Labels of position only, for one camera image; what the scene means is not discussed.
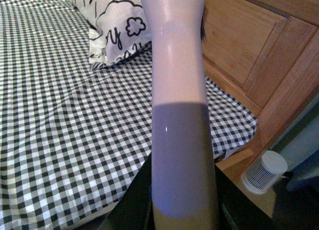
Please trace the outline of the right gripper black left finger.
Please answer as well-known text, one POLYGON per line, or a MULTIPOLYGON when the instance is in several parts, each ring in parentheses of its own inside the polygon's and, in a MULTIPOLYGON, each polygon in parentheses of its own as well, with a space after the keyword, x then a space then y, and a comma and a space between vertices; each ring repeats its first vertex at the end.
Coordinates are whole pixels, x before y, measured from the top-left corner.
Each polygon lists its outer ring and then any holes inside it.
POLYGON ((151 174, 152 157, 148 156, 122 199, 99 226, 100 230, 152 230, 154 228, 151 174))

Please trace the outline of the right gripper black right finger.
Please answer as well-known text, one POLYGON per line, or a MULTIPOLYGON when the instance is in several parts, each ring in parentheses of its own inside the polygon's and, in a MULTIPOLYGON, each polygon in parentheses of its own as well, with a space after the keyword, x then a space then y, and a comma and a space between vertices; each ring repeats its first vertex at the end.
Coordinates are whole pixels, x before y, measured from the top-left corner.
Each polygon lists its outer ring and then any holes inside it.
POLYGON ((274 222, 215 167, 219 213, 223 230, 273 230, 274 222))

